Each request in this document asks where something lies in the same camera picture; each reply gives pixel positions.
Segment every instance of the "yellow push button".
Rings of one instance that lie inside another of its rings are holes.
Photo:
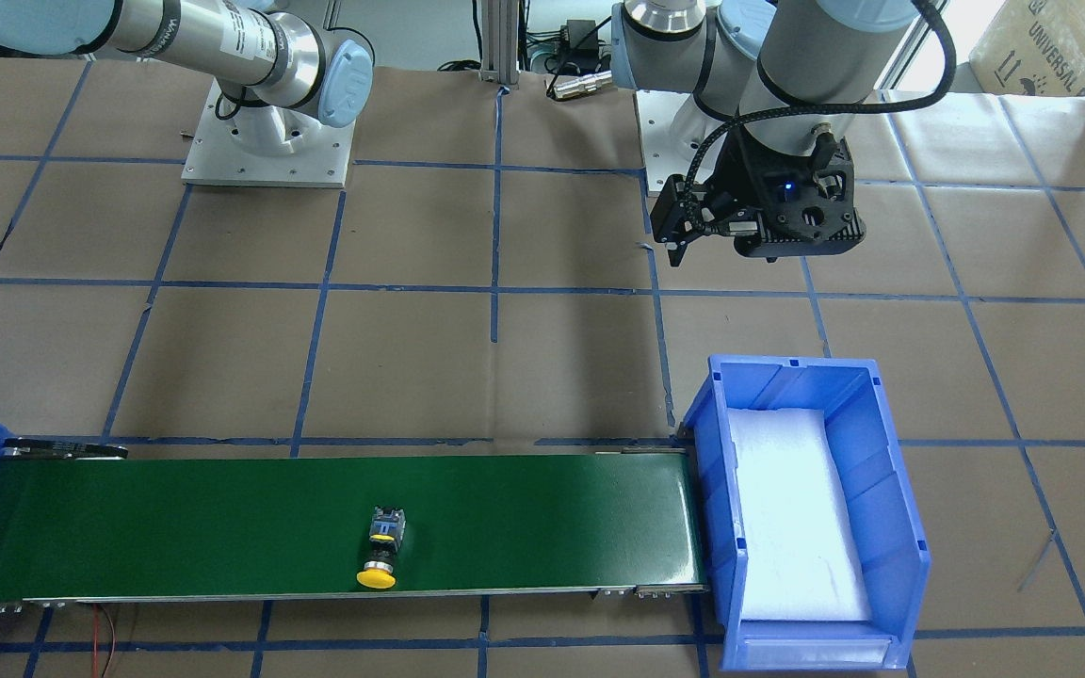
[[[368,589],[391,589],[396,586],[396,577],[379,567],[367,567],[358,573],[358,584]]]

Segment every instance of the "grid line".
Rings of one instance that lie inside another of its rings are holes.
[[[689,596],[698,600],[698,596]],[[52,610],[44,610],[41,625],[51,623]],[[259,624],[255,640],[126,640],[116,644],[118,653],[210,653],[210,652],[295,652],[295,651],[436,651],[436,649],[478,649],[482,640],[473,639],[289,639],[268,640],[268,624],[264,603],[264,622]],[[922,640],[979,640],[979,639],[1067,639],[1085,637],[1085,626],[1008,626],[976,628],[920,628],[917,639]],[[706,647],[723,644],[718,634],[703,634]],[[528,636],[520,639],[486,640],[487,648],[580,648],[580,647],[638,647],[638,645],[698,645],[694,634],[653,636]],[[43,640],[41,628],[30,643],[0,643],[0,653],[86,653],[90,640]]]
[[[275,602],[266,601],[261,604],[261,621],[258,623],[258,638],[254,641],[254,663],[250,665],[250,678],[261,678],[263,655],[267,651],[267,635],[270,631],[270,613],[275,610]]]
[[[53,622],[53,610],[44,609],[44,613],[39,615],[39,626],[36,627],[36,637],[27,651],[27,664],[23,667],[23,678],[31,678],[36,674],[36,664],[39,662],[39,654],[44,652],[44,639],[48,637],[48,627]]]
[[[885,94],[882,94],[881,98],[882,100],[886,99]],[[969,303],[969,296],[966,295],[965,286],[960,282],[960,276],[957,274],[957,269],[953,265],[953,257],[950,256],[950,254],[948,254],[947,245],[946,242],[944,241],[944,235],[940,231],[940,226],[937,219],[935,218],[935,214],[932,210],[929,201],[927,201],[927,192],[923,189],[923,184],[920,182],[920,179],[918,179],[918,171],[916,170],[916,166],[914,166],[914,164],[911,163],[910,155],[908,154],[907,151],[907,143],[905,143],[903,135],[898,130],[898,125],[891,125],[891,129],[895,135],[895,142],[898,145],[898,151],[903,157],[903,162],[907,164],[907,170],[910,172],[912,183],[916,184],[916,191],[918,193],[918,197],[920,197],[920,202],[923,206],[924,214],[927,215],[927,219],[929,219],[929,223],[931,225],[932,234],[937,241],[940,253],[943,254],[944,256],[944,263],[947,266],[948,274],[950,276],[950,278],[953,278],[953,286],[956,287],[957,296],[960,297],[961,308],[963,308],[966,311],[966,318],[969,321],[970,330],[972,330],[973,332],[974,340],[978,343],[979,351],[982,353],[982,360],[985,361],[986,363],[987,373],[990,373],[991,382],[994,383],[995,393],[996,395],[998,395],[999,405],[1000,407],[1003,407],[1003,413],[1007,418],[1008,425],[1010,425],[1012,437],[1016,438],[1017,440],[1020,440],[1022,438],[1022,435],[1020,434],[1020,427],[1016,420],[1016,412],[1011,410],[1011,404],[1010,400],[1008,399],[1007,391],[1003,388],[1003,381],[1000,381],[999,374],[995,369],[995,361],[994,359],[992,359],[990,348],[986,345],[986,340],[982,337],[982,329],[981,327],[978,325],[978,318],[974,315],[972,305],[970,305]],[[1024,146],[1021,146],[1021,150],[1027,152],[1027,149],[1024,149]],[[1058,553],[1060,555],[1060,559],[1062,560],[1064,567],[1067,567],[1067,574],[1074,589],[1074,596],[1077,598],[1077,602],[1080,602],[1080,606],[1082,609],[1082,615],[1084,615],[1085,617],[1085,592],[1082,591],[1082,584],[1080,583],[1080,578],[1077,578],[1077,572],[1074,570],[1074,563],[1071,561],[1071,558],[1069,558],[1069,551],[1067,550],[1067,545],[1064,545],[1064,539],[1062,538],[1062,535],[1060,535],[1060,532],[1058,529],[1058,523],[1056,523],[1056,521],[1054,520],[1052,510],[1050,510],[1049,507],[1049,499],[1046,498],[1046,492],[1044,492],[1044,488],[1041,485],[1041,481],[1037,477],[1036,469],[1033,468],[1032,460],[1029,456],[1027,447],[1020,446],[1017,449],[1019,449],[1021,459],[1024,461],[1024,469],[1029,473],[1029,477],[1030,481],[1032,482],[1033,489],[1036,490],[1037,501],[1038,504],[1041,504],[1041,509],[1044,512],[1044,516],[1046,516],[1046,522],[1049,525],[1050,529],[1052,529],[1052,535],[1055,535],[1055,543],[1056,546],[1058,546]]]
[[[702,597],[689,596],[689,622],[693,624],[693,639],[697,642],[698,678],[711,678],[711,657],[705,651],[705,623],[702,621]]]
[[[476,662],[474,674],[476,678],[488,678],[488,626],[492,623],[492,601],[487,596],[480,596],[480,635],[476,637]]]
[[[73,287],[150,287],[152,280],[104,278],[9,278],[0,284],[42,284]],[[319,289],[315,282],[245,282],[245,280],[162,280],[161,287],[191,289]],[[444,292],[471,295],[607,295],[607,296],[757,296],[771,299],[809,299],[809,291],[776,291],[776,289],[649,289],[649,287],[528,287],[483,286],[483,284],[412,284],[395,282],[331,282],[331,291],[350,292]],[[817,299],[861,299],[890,302],[946,302],[956,304],[954,295],[897,295],[885,292],[821,292]],[[968,296],[983,304],[1054,304],[1085,305],[1085,296]]]
[[[99,435],[26,435],[26,437],[58,438],[72,443],[94,443]],[[169,437],[146,437],[146,435],[110,435],[107,444],[113,446],[290,446],[291,438],[215,438],[196,435],[169,435]],[[303,446],[468,446],[470,443],[492,443],[493,438],[328,438],[305,435]],[[904,447],[1076,447],[1085,449],[1082,439],[1048,438],[899,438]],[[681,447],[681,440],[668,435],[666,438],[538,438],[531,443],[535,447],[564,446],[672,446]]]
[[[174,223],[169,226],[167,244],[162,250],[162,258],[159,258],[158,267],[153,273],[153,280],[150,282],[150,293],[148,293],[145,299],[145,309],[141,311],[141,318],[137,321],[137,331],[132,334],[132,344],[128,347],[125,366],[119,370],[119,381],[116,382],[116,391],[112,395],[111,405],[107,408],[107,417],[103,421],[103,434],[100,435],[100,444],[107,444],[107,438],[111,437],[111,428],[116,424],[119,404],[125,399],[125,387],[128,386],[128,378],[132,374],[132,366],[137,363],[137,353],[141,348],[141,338],[145,335],[145,328],[150,324],[153,307],[156,300],[158,300],[158,292],[162,291],[162,278],[169,263],[169,253],[174,251],[174,244],[178,240],[178,229],[182,227],[182,219],[187,214],[187,205],[190,203],[190,192],[192,192],[192,186],[187,186],[182,192],[182,200],[178,203],[178,210],[174,215]]]
[[[810,312],[815,315],[815,327],[818,329],[818,340],[824,345],[824,357],[830,359],[831,343],[827,342],[827,325],[824,324],[824,312],[818,308],[818,293],[815,291],[815,279],[810,276],[810,264],[806,257],[797,257],[802,263],[802,277],[806,281],[806,297],[810,299]]]
[[[1051,189],[1049,189],[1049,182],[1046,181],[1046,176],[1041,171],[1041,166],[1037,164],[1037,159],[1033,157],[1032,151],[1029,150],[1027,143],[1024,143],[1024,135],[1020,133],[1020,128],[1017,127],[1016,120],[1011,119],[1011,113],[1008,111],[1006,100],[999,99],[999,111],[1003,111],[1004,118],[1007,119],[1008,127],[1011,128],[1012,137],[1016,137],[1016,142],[1020,145],[1020,151],[1024,152],[1024,157],[1029,161],[1029,166],[1032,168],[1032,172],[1037,177],[1037,181],[1041,182],[1041,188],[1046,193],[1046,197],[1049,197],[1049,204],[1052,206],[1054,214],[1058,215],[1058,219],[1062,225],[1062,231],[1067,232],[1067,238],[1069,244],[1074,250],[1074,254],[1077,254],[1077,260],[1082,264],[1082,270],[1085,270],[1085,253],[1082,252],[1082,246],[1077,244],[1077,238],[1074,236],[1074,231],[1069,226],[1069,220],[1067,215],[1063,214],[1062,207],[1058,203],[1058,197],[1054,195]]]
[[[36,170],[31,174],[31,180],[27,182],[27,189],[25,189],[25,192],[18,199],[16,210],[11,215],[11,220],[3,232],[3,239],[0,240],[0,254],[3,253],[3,246],[8,243],[8,240],[17,227],[18,220],[23,217],[23,210],[25,210],[27,201],[29,201],[33,192],[36,190],[36,184],[39,184],[39,177],[44,171],[48,157],[53,154],[53,149],[56,148],[56,140],[61,138],[61,132],[63,132],[65,124],[69,120],[69,113],[74,111],[74,104],[77,103],[78,95],[82,92],[82,86],[86,85],[87,76],[90,75],[90,61],[87,61],[87,64],[82,66],[82,73],[78,76],[78,81],[74,86],[74,90],[69,93],[68,102],[65,103],[65,111],[61,112],[61,118],[56,120],[56,127],[53,129],[52,137],[49,137],[48,145],[44,146],[44,153],[39,157],[39,162],[36,163]]]
[[[647,210],[647,171],[636,172],[639,181],[639,204],[642,209],[642,234],[652,234],[651,212]],[[646,245],[647,250],[647,276],[651,282],[651,310],[655,315],[655,342],[660,348],[660,381],[664,387],[664,417],[667,418],[667,425],[676,425],[676,411],[673,404],[673,376],[668,369],[667,361],[667,332],[664,327],[664,304],[660,290],[660,270],[655,263],[655,250]]]
[[[51,163],[115,163],[115,164],[143,164],[143,166],[181,166],[186,159],[180,158],[138,158],[129,155],[111,157],[111,155],[26,155],[15,153],[0,153],[0,162],[39,162],[48,159]]]
[[[496,90],[496,132],[494,135],[494,166],[492,166],[492,273],[488,295],[488,340],[496,344],[500,335],[500,179],[501,149],[503,149],[503,114],[507,87]]]
[[[326,254],[324,272],[320,274],[320,284],[318,284],[318,308],[316,309],[316,317],[312,320],[309,355],[307,355],[304,366],[304,382],[301,386],[301,404],[296,408],[296,424],[292,428],[292,449],[289,450],[289,456],[292,459],[301,456],[304,420],[307,417],[307,411],[309,411],[309,398],[310,394],[312,394],[312,376],[316,373],[316,356],[318,356],[318,348],[320,347],[320,328],[324,325],[324,309],[329,302],[329,282],[332,282],[332,267],[334,267],[334,259],[337,257],[337,245],[341,240],[341,220],[344,218],[343,212],[345,210],[346,193],[343,190],[343,192],[337,194],[337,209],[334,212],[334,218],[332,218],[332,234],[329,235],[329,251]]]

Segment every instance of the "floor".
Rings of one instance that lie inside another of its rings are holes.
[[[0,61],[16,433],[138,459],[586,453],[667,444],[711,353],[873,357],[934,554],[905,674],[1085,677],[1084,100],[857,119],[865,244],[766,265],[699,241],[668,269],[625,93],[381,69],[340,194],[184,188],[207,85]],[[706,603],[125,605],[112,675],[705,677]],[[89,610],[0,615],[0,675],[81,673],[90,639]]]

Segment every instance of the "metal connector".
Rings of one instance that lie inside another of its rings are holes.
[[[603,89],[614,89],[614,74],[611,72],[582,75],[575,80],[569,80],[554,86],[556,102],[566,102],[569,99],[578,99],[597,94]]]

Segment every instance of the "red wire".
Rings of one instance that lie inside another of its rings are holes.
[[[91,604],[94,610],[94,630],[90,641],[90,678],[99,678],[99,605]]]

